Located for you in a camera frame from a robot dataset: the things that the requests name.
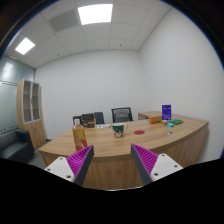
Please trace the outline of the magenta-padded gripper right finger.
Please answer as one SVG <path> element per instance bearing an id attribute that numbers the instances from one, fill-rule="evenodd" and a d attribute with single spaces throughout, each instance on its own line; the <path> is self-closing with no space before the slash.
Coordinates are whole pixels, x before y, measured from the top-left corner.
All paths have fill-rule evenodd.
<path id="1" fill-rule="evenodd" d="M 131 155 L 144 185 L 148 185 L 182 169 L 182 166 L 167 154 L 157 155 L 135 144 L 131 145 Z"/>

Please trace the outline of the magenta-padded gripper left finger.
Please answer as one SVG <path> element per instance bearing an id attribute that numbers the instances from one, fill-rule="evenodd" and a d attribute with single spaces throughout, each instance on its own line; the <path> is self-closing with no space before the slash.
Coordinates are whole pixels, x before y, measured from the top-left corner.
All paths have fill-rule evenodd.
<path id="1" fill-rule="evenodd" d="M 69 157 L 58 157 L 45 171 L 82 186 L 93 156 L 94 147 L 90 145 Z"/>

